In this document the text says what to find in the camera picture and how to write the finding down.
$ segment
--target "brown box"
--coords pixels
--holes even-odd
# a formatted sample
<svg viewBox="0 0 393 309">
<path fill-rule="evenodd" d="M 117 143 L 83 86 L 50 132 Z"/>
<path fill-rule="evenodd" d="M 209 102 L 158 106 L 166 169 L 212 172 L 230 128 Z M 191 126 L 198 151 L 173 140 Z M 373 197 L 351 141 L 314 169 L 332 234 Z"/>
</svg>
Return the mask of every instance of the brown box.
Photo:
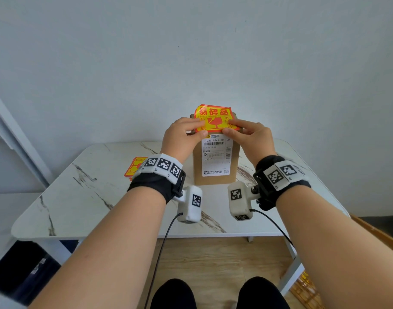
<svg viewBox="0 0 393 309">
<path fill-rule="evenodd" d="M 210 132 L 208 134 L 211 135 L 222 135 L 222 131 Z M 238 168 L 238 158 L 239 158 L 239 148 L 240 145 L 233 141 L 232 150 L 231 150 L 231 164 L 230 164 L 230 173 L 229 175 L 222 176 L 202 176 L 202 144 L 204 140 L 199 142 L 192 153 L 194 158 L 194 184 L 195 185 L 211 185 L 211 184 L 226 184 L 233 183 L 236 180 L 236 171 Z"/>
</svg>

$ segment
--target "floor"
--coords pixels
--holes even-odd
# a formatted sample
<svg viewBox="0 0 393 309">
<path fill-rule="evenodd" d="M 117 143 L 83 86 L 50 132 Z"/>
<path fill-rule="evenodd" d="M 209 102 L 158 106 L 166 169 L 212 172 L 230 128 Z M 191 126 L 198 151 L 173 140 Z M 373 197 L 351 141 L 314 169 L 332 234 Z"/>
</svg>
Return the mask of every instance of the floor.
<svg viewBox="0 0 393 309">
<path fill-rule="evenodd" d="M 138 305 L 141 309 L 145 304 L 160 244 L 162 239 L 158 239 Z M 179 278 L 193 290 L 199 309 L 227 309 L 237 301 L 238 292 L 246 280 L 263 276 L 276 285 L 291 261 L 282 236 L 256 237 L 252 243 L 245 237 L 167 239 L 151 299 L 164 282 Z M 286 300 L 292 309 L 304 309 L 291 293 L 286 295 Z"/>
</svg>

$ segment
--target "forearm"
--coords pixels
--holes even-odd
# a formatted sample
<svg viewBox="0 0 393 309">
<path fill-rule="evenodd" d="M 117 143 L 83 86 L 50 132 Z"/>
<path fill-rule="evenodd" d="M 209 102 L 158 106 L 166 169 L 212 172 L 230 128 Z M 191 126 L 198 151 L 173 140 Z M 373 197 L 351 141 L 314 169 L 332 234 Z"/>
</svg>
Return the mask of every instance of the forearm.
<svg viewBox="0 0 393 309">
<path fill-rule="evenodd" d="M 154 189 L 129 191 L 30 308 L 136 308 L 165 207 Z"/>
<path fill-rule="evenodd" d="M 392 250 L 308 187 L 276 207 L 328 308 L 393 308 Z"/>
</svg>

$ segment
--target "white sensor device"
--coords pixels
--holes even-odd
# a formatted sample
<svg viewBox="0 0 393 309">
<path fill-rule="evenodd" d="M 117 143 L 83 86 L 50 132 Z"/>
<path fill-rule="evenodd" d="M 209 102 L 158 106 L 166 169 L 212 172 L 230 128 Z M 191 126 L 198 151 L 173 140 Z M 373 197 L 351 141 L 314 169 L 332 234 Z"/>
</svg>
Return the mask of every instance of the white sensor device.
<svg viewBox="0 0 393 309">
<path fill-rule="evenodd" d="M 258 187 L 247 187 L 243 182 L 236 181 L 228 186 L 228 202 L 231 215 L 238 221 L 250 220 L 251 201 L 260 198 Z"/>
<path fill-rule="evenodd" d="M 177 213 L 184 213 L 177 219 L 182 223 L 198 223 L 201 220 L 202 190 L 195 185 L 190 185 L 182 190 L 181 197 L 174 197 L 178 202 Z"/>
</svg>

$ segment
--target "black cable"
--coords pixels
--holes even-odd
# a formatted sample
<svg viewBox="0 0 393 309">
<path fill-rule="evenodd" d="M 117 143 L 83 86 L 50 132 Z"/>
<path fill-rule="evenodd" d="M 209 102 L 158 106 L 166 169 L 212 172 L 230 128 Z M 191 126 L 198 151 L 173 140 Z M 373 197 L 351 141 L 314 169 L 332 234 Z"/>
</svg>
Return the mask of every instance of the black cable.
<svg viewBox="0 0 393 309">
<path fill-rule="evenodd" d="M 276 224 L 276 223 L 275 223 L 270 217 L 268 217 L 265 213 L 263 213 L 262 211 L 258 211 L 258 210 L 256 210 L 256 209 L 250 209 L 249 211 L 255 211 L 255 212 L 260 213 L 261 215 L 264 215 L 265 217 L 267 217 L 272 223 L 274 223 L 274 225 L 278 228 L 278 230 L 281 231 L 281 233 L 285 236 L 285 238 L 287 239 L 287 241 L 290 242 L 290 244 L 291 244 L 293 247 L 295 247 L 294 244 L 291 242 L 291 240 L 288 238 L 288 236 L 284 233 L 284 231 L 281 230 L 281 228 L 278 226 L 278 224 Z"/>
<path fill-rule="evenodd" d="M 165 240 L 166 237 L 168 236 L 169 230 L 172 227 L 173 222 L 175 221 L 176 218 L 178 218 L 179 216 L 182 216 L 184 213 L 179 213 L 175 216 L 175 218 L 172 219 L 171 224 L 169 225 L 168 231 L 166 231 L 165 237 L 163 238 L 163 242 L 161 245 L 161 250 L 159 251 L 159 255 L 158 255 L 158 259 L 157 259 L 157 264 L 155 265 L 155 270 L 154 270 L 154 275 L 152 276 L 152 281 L 151 281 L 151 286 L 149 286 L 149 291 L 148 291 L 148 296 L 146 297 L 146 301 L 145 301 L 145 306 L 144 309 L 146 309 L 146 307 L 148 306 L 148 301 L 149 301 L 149 296 L 151 296 L 151 290 L 152 290 L 152 286 L 154 284 L 155 281 L 155 276 L 157 275 L 157 269 L 158 269 L 158 265 L 159 265 L 159 259 L 161 259 L 161 253 L 163 250 L 163 245 L 165 244 Z"/>
</svg>

